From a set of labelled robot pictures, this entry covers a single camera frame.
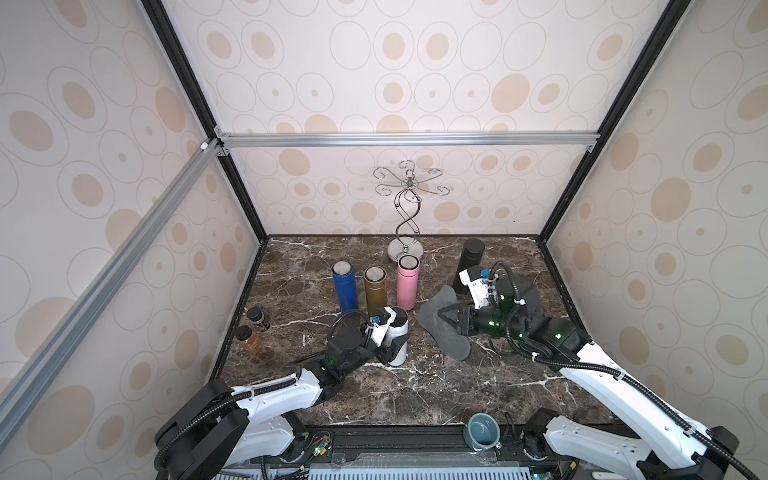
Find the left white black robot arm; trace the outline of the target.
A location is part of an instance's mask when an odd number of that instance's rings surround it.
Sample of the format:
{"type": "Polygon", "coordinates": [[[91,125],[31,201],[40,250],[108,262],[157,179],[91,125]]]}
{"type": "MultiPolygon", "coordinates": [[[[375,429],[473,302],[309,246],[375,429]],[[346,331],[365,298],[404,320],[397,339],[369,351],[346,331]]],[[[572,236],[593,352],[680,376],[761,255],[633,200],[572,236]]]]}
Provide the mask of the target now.
{"type": "Polygon", "coordinates": [[[225,466],[298,449],[300,425],[290,413],[333,398],[369,360],[396,359],[409,335],[391,330],[344,327],[330,337],[325,352],[294,365],[283,378],[238,387],[222,379],[207,383],[155,434],[158,476],[212,479],[225,466]]]}

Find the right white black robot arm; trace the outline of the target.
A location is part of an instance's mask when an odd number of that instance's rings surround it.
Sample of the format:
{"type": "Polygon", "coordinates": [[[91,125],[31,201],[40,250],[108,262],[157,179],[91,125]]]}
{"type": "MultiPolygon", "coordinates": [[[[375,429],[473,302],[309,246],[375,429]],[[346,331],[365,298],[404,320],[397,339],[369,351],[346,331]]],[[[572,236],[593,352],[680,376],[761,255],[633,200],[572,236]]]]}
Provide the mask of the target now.
{"type": "Polygon", "coordinates": [[[540,408],[516,435],[529,459],[557,454],[626,479],[721,479],[730,468],[754,478],[735,457],[739,441],[729,430],[684,415],[614,363],[569,319],[546,315],[532,284],[518,277],[480,277],[469,291],[472,300],[463,303],[444,286],[421,307],[421,326],[447,356],[467,359],[471,336],[505,340],[513,353],[586,390],[634,433],[620,436],[540,408]]]}

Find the black thermos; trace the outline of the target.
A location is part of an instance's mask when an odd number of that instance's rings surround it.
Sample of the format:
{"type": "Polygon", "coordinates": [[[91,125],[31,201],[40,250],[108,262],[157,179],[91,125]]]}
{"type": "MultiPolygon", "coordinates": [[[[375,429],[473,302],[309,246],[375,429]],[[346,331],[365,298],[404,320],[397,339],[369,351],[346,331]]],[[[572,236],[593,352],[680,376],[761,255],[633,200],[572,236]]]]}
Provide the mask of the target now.
{"type": "Polygon", "coordinates": [[[460,273],[470,267],[478,266],[484,251],[485,244],[479,238],[469,238],[465,241],[452,283],[452,288],[457,295],[464,295],[468,292],[468,288],[461,282],[460,273]]]}

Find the pink thermos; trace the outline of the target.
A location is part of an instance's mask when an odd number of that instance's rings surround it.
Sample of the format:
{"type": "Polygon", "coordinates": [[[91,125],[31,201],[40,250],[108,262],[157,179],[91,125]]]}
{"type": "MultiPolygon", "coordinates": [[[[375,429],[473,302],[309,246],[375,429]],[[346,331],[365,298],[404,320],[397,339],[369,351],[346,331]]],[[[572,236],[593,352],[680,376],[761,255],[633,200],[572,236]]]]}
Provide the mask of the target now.
{"type": "Polygon", "coordinates": [[[397,306],[409,311],[417,301],[419,259],[411,254],[405,254],[398,260],[397,270],[397,306]]]}

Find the white thermos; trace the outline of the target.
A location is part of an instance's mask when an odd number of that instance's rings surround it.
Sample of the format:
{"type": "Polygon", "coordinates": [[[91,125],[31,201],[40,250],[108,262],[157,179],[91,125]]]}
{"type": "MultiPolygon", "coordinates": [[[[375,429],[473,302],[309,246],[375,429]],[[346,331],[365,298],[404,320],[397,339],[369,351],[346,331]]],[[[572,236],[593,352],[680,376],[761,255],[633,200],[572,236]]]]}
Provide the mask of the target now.
{"type": "Polygon", "coordinates": [[[410,335],[409,320],[408,320],[407,312],[400,307],[392,307],[392,308],[397,313],[397,317],[390,324],[386,337],[384,339],[384,344],[388,348],[388,353],[386,355],[386,362],[388,364],[394,357],[394,354],[392,353],[392,349],[391,349],[392,340],[395,338],[406,338],[408,340],[410,335]]]}

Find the grey wiping cloth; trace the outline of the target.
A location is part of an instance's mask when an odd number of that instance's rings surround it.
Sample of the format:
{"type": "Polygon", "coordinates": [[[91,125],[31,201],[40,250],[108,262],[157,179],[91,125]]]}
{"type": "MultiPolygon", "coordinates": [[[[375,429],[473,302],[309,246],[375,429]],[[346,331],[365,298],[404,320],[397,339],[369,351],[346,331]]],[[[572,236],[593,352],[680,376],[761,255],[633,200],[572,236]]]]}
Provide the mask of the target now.
{"type": "Polygon", "coordinates": [[[435,340],[443,354],[456,361],[466,361],[471,354],[469,339],[460,335],[455,326],[438,315],[446,307],[458,303],[451,286],[443,285],[436,295],[424,303],[418,313],[418,323],[435,340]]]}

